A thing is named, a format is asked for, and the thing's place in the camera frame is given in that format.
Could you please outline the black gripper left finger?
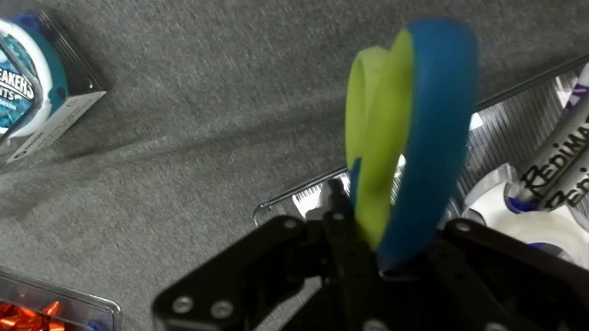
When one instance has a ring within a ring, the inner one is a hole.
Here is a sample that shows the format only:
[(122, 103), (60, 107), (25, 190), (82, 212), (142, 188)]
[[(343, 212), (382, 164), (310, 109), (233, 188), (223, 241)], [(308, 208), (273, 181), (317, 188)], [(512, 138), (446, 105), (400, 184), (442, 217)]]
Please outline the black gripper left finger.
[(393, 331), (385, 284), (360, 238), (345, 186), (301, 219), (279, 216), (211, 258), (153, 302), (155, 331), (255, 331), (308, 280), (321, 289), (284, 331)]

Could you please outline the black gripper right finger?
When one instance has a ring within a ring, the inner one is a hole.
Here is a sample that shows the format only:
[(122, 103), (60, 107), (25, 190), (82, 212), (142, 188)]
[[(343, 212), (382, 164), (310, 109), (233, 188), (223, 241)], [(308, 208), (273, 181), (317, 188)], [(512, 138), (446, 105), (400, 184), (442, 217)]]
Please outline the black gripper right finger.
[(589, 273), (470, 219), (426, 251), (442, 331), (589, 331)]

